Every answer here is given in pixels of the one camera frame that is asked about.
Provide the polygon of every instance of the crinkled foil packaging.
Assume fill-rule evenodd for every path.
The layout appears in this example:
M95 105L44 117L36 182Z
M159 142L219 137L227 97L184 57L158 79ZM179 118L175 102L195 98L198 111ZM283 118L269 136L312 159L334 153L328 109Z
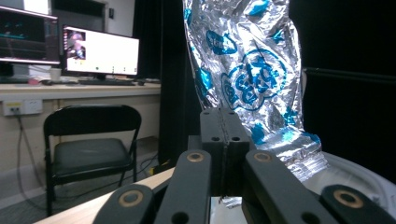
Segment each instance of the crinkled foil packaging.
M256 147L300 181L327 167L306 133L302 67L289 0L183 0L195 88L203 108L235 111Z

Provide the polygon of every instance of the monitor screen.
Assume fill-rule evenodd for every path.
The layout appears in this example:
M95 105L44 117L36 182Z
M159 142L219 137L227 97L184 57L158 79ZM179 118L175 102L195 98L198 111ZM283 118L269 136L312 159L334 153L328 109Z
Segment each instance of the monitor screen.
M63 27L64 71L87 75L137 75L139 40L69 25Z
M0 63L59 64L58 18L0 6Z

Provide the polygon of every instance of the dark background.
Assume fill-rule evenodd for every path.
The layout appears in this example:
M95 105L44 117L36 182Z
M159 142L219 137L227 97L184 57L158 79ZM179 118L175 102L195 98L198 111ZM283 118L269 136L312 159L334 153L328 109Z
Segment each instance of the dark background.
M134 25L146 21L140 25L154 29L142 36L147 40L142 48L150 54L141 60L159 57L158 71L148 72L162 81L159 163L176 164L187 149L188 136L200 134L201 107L192 80L182 1L161 2L136 0L136 17L146 18L135 19ZM390 1L291 0L290 17L299 32L303 66L314 68L306 71L305 129L319 136L324 151L396 183L396 118L391 109L396 100L396 20L390 6ZM153 19L152 10L161 16ZM160 47L151 45L150 38Z

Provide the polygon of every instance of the chair backrest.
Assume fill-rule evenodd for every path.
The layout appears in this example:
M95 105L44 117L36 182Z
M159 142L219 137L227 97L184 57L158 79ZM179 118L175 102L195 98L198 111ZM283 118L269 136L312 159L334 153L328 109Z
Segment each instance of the chair backrest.
M128 105L70 105L50 114L44 122L45 137L140 129L141 116Z

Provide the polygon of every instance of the power outlet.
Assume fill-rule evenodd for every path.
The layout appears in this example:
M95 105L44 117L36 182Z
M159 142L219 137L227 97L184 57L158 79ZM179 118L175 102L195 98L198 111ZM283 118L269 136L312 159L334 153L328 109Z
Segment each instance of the power outlet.
M24 100L23 101L23 114L40 114L43 112L42 100Z
M16 114L23 114L23 101L3 101L3 114L4 116L13 116Z
M4 116L40 114L42 112L42 100L14 100L3 102Z

